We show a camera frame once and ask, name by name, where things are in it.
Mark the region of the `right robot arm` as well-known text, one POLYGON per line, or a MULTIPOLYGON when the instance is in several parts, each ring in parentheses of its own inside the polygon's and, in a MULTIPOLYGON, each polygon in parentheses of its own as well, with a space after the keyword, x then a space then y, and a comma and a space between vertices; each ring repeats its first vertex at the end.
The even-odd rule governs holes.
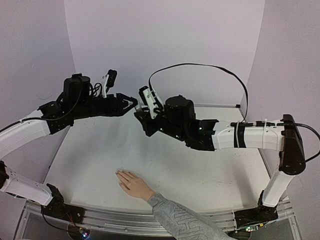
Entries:
POLYGON ((275 207, 294 176, 306 168, 301 135, 291 115, 281 120, 256 122, 227 122, 196 118, 194 103, 178 95, 166 100, 159 108, 151 96, 137 105, 134 116, 148 137, 156 132, 184 142, 197 151, 223 149, 267 149, 279 153, 279 164, 261 195, 261 205, 275 207))

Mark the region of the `person's hand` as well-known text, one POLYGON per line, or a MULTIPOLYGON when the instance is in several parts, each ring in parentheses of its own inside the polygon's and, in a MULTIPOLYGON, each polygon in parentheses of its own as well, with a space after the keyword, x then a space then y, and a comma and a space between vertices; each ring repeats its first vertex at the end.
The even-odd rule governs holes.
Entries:
POLYGON ((145 183, 145 181, 132 172, 125 170, 117 171, 117 178, 122 190, 131 197, 148 202, 156 193, 145 183))

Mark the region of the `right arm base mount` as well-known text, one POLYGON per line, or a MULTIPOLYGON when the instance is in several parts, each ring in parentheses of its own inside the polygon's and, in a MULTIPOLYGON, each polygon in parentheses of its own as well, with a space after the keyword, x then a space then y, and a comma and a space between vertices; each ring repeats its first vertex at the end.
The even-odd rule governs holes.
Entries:
POLYGON ((236 229, 242 230, 247 227, 266 224, 270 221, 278 219, 277 206, 269 207, 263 205, 261 202, 254 208, 237 210, 234 213, 236 229))

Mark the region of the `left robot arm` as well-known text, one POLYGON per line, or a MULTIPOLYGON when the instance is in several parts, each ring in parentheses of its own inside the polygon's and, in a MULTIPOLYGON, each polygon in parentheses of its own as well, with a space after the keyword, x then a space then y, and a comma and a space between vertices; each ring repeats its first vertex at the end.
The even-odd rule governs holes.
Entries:
MULTIPOLYGON (((91 79, 81 73, 64 80, 63 91, 57 100, 40 106, 37 110, 0 131, 0 157, 4 158, 20 147, 42 137, 54 135, 76 120, 93 117, 122 117, 137 106, 134 97, 122 93, 109 94, 114 86, 117 71, 109 70, 105 82, 97 93, 91 79)), ((24 177, 0 163, 1 192, 24 198, 42 206, 47 206, 56 218, 64 218, 68 213, 62 203, 58 189, 50 184, 42 184, 24 177)))

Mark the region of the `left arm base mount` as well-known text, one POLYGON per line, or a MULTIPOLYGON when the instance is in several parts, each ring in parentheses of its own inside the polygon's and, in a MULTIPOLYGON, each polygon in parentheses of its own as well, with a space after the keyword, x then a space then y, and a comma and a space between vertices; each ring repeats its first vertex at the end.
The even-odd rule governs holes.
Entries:
POLYGON ((63 197, 54 196, 47 205, 41 206, 41 213, 55 219, 81 224, 85 209, 80 206, 66 204, 63 197))

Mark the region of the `grey sleeved forearm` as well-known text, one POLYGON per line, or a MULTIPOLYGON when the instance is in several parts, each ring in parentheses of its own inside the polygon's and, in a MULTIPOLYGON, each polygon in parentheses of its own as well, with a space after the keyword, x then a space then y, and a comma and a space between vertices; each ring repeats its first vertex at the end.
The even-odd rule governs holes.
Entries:
POLYGON ((191 209, 160 193, 148 200, 155 219, 177 240, 231 240, 222 229, 191 209))

